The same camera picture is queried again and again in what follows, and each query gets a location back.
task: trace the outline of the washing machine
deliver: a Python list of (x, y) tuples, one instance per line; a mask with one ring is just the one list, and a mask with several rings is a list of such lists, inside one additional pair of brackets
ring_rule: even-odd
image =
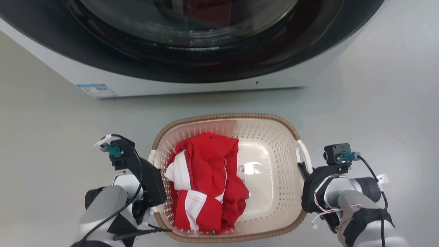
[(384, 0), (1, 0), (0, 30), (94, 98), (310, 85)]

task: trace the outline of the red clothing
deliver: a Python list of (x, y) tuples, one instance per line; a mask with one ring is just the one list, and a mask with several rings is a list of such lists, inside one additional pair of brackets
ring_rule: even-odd
[(165, 176), (172, 181), (175, 227), (216, 233), (234, 228), (248, 199), (237, 176), (238, 141), (203, 133), (174, 148)]

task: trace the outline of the brown woven rim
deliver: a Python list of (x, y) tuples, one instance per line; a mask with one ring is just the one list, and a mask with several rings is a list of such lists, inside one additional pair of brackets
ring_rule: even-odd
[[(160, 133), (157, 135), (157, 137), (154, 140), (154, 143), (152, 144), (152, 150), (156, 150), (158, 148), (158, 144), (160, 143), (163, 136), (172, 128), (182, 125), (182, 124), (189, 124), (194, 122), (200, 122), (200, 121), (208, 121), (208, 120), (219, 120), (219, 119), (233, 119), (233, 118), (257, 118), (257, 119), (269, 119), (274, 120), (276, 122), (279, 122), (283, 124), (292, 134), (295, 140), (300, 140), (300, 136), (297, 133), (297, 130), (285, 119), (272, 115), (272, 114), (261, 114), (261, 113), (228, 113), (228, 114), (214, 114), (214, 115), (206, 115), (206, 116), (196, 116), (196, 117), (189, 117), (180, 119), (177, 121), (174, 121), (166, 127), (164, 127)], [(162, 215), (160, 213), (154, 214), (155, 219), (157, 221), (157, 224), (161, 228), (169, 229), (165, 223), (163, 222)], [(274, 236), (283, 235), (286, 233), (291, 232), (292, 230), (296, 229), (302, 221), (305, 219), (306, 213), (302, 210), (297, 217), (297, 219), (291, 223), (290, 225), (277, 229), (274, 231), (269, 232), (262, 232), (262, 233), (256, 233), (256, 234), (248, 234), (243, 236), (226, 236), (226, 237), (187, 237), (187, 236), (180, 236), (174, 232), (167, 232), (166, 234), (170, 236), (171, 238), (184, 242), (184, 243), (233, 243), (233, 242), (242, 242), (242, 241), (251, 241), (251, 240), (258, 240), (258, 239), (264, 239)]]

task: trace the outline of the floor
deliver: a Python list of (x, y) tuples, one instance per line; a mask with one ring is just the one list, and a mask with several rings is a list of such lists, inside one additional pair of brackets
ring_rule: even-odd
[[(314, 167), (325, 165), (325, 145), (349, 142), (377, 174), (389, 175), (384, 189), (402, 235), (412, 246), (437, 246), (437, 7), (386, 1), (317, 82), (280, 91), (91, 99), (0, 33), (1, 245), (71, 244), (86, 191), (115, 174), (105, 154), (88, 149), (105, 134), (132, 139), (147, 157), (156, 134), (173, 120), (257, 112), (290, 121)], [(349, 176), (370, 175), (355, 163)], [(326, 223), (312, 228), (314, 216), (289, 234), (227, 246), (340, 246)], [(146, 245), (192, 246), (162, 233), (135, 243)]]

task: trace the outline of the laundry basket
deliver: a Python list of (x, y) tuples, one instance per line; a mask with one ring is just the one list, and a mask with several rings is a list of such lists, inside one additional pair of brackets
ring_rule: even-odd
[[(250, 192), (235, 229), (223, 234), (175, 228), (169, 180), (163, 176), (175, 145), (205, 132), (239, 139), (238, 170), (244, 171), (242, 179)], [(167, 194), (166, 202), (152, 209), (155, 219), (160, 227), (173, 230), (167, 233), (170, 237), (188, 243), (229, 243), (288, 233), (305, 218), (301, 207), (303, 182), (297, 168), (300, 152), (311, 173), (308, 151), (296, 129), (275, 115), (217, 114), (170, 123), (157, 135), (148, 158), (161, 169)]]

